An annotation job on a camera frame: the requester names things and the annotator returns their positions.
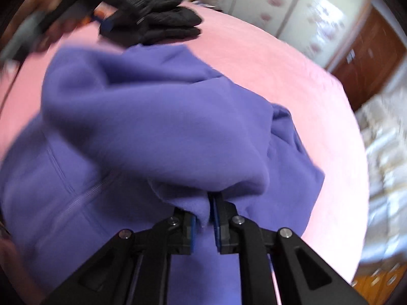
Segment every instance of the black cable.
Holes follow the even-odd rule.
[[[0,104],[0,120],[1,120],[1,116],[2,116],[2,114],[3,114],[4,107],[6,106],[6,101],[7,101],[7,99],[9,98],[9,95],[10,95],[10,93],[11,93],[13,87],[14,87],[14,84],[16,83],[17,77],[18,77],[18,75],[20,74],[20,71],[21,71],[22,66],[23,66],[23,64],[21,63],[21,64],[19,65],[18,69],[17,69],[16,74],[14,75],[13,80],[11,81],[10,86],[8,87],[8,89],[7,89],[7,91],[6,91],[6,94],[5,94],[4,97],[3,97],[3,100],[1,101],[1,104]]]

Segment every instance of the pink bedsheet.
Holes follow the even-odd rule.
[[[187,41],[188,47],[234,82],[291,111],[308,153],[326,174],[303,239],[351,281],[366,232],[369,190],[363,142],[342,85],[261,29],[208,9],[196,10],[205,19],[202,35]],[[62,41],[95,44],[97,27],[89,25]],[[24,64],[0,119],[0,157],[38,111],[43,75],[56,49]],[[0,84],[0,97],[7,85]]]

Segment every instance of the metal screw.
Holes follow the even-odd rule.
[[[122,239],[129,239],[131,235],[132,232],[129,229],[123,229],[122,231],[119,232],[119,237]]]
[[[290,238],[293,235],[293,232],[290,228],[281,228],[280,235],[284,238]]]
[[[171,226],[176,226],[180,223],[180,219],[178,219],[177,217],[170,217],[170,218],[168,218],[168,223]]]
[[[243,218],[242,216],[234,216],[231,219],[236,225],[242,225],[245,223],[245,218]]]

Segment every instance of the purple fabric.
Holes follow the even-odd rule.
[[[3,163],[0,200],[47,291],[122,228],[151,228],[174,206],[191,211],[196,252],[174,257],[169,304],[236,305],[238,258],[216,252],[207,191],[223,191],[263,228],[301,235],[323,179],[285,108],[186,46],[63,48],[40,114]]]

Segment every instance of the pink mattress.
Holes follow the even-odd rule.
[[[303,239],[347,281],[361,256],[368,214],[368,169],[358,125],[342,85],[294,48],[250,24],[205,8],[202,35],[185,42],[234,82],[286,106],[300,137],[326,179]],[[63,44],[97,44],[97,26],[77,30]],[[32,56],[0,119],[0,159],[39,110],[46,67],[58,47]],[[0,84],[0,98],[8,83]]]

